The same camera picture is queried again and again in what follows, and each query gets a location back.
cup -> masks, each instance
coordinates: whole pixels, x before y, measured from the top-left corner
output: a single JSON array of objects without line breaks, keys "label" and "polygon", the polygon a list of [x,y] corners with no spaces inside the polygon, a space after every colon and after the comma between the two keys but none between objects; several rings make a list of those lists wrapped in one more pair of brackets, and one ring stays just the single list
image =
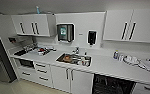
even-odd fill
[{"label": "cup", "polygon": [[127,56],[127,61],[130,62],[132,60],[132,57],[130,55]]},{"label": "cup", "polygon": [[40,56],[42,56],[42,55],[44,55],[44,52],[43,52],[43,51],[39,51],[38,54],[39,54]]},{"label": "cup", "polygon": [[137,62],[137,57],[132,57],[132,62]]}]

lower cabinet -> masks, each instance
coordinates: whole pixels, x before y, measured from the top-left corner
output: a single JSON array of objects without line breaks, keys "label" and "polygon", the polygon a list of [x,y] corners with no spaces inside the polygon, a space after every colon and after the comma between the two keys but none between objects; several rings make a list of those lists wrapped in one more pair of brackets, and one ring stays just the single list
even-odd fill
[{"label": "lower cabinet", "polygon": [[51,73],[54,88],[70,93],[69,69],[51,66]]},{"label": "lower cabinet", "polygon": [[150,85],[136,83],[132,94],[150,94]]},{"label": "lower cabinet", "polygon": [[20,78],[22,79],[29,80],[32,82],[37,82],[37,75],[34,72],[18,69],[18,73],[19,73]]},{"label": "lower cabinet", "polygon": [[37,83],[53,88],[50,65],[33,62],[37,74]]},{"label": "lower cabinet", "polygon": [[71,93],[92,94],[94,74],[71,70]]},{"label": "lower cabinet", "polygon": [[94,74],[51,66],[54,88],[72,94],[92,94]]}]

backsplash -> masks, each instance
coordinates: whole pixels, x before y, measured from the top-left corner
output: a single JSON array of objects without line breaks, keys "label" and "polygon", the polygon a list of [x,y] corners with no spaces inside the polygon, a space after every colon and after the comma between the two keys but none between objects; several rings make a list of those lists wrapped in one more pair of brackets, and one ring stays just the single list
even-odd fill
[{"label": "backsplash", "polygon": [[[53,37],[34,37],[37,43],[55,45],[62,50],[80,47],[82,54],[87,49],[89,54],[112,56],[115,50],[141,59],[150,59],[150,43],[134,43],[119,41],[102,41],[105,12],[56,14],[56,23],[73,23],[75,25],[75,40],[72,43],[59,42],[57,35]],[[96,44],[92,47],[87,43],[88,31],[97,31]]]}]

soap dispenser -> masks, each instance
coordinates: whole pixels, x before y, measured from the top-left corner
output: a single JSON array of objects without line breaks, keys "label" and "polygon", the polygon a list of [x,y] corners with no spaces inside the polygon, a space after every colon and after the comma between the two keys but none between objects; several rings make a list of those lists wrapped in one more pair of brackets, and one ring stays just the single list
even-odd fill
[{"label": "soap dispenser", "polygon": [[89,31],[88,32],[88,43],[90,44],[90,46],[95,44],[95,41],[96,41],[96,31]]}]

countertop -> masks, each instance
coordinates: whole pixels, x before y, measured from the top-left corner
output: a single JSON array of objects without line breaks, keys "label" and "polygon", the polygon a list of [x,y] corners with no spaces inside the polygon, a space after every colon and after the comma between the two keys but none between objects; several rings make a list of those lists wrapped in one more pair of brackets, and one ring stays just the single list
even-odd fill
[{"label": "countertop", "polygon": [[27,53],[22,56],[16,56],[11,54],[10,56],[13,58],[25,59],[40,63],[46,63],[53,66],[60,66],[74,70],[80,70],[125,80],[131,80],[144,84],[150,84],[150,72],[136,66],[128,65],[124,62],[119,62],[118,60],[115,60],[112,57],[90,55],[92,57],[91,65],[89,67],[86,67],[56,61],[56,59],[60,57],[63,53],[69,52],[57,50],[51,51],[44,56],[39,56],[31,53]]}]

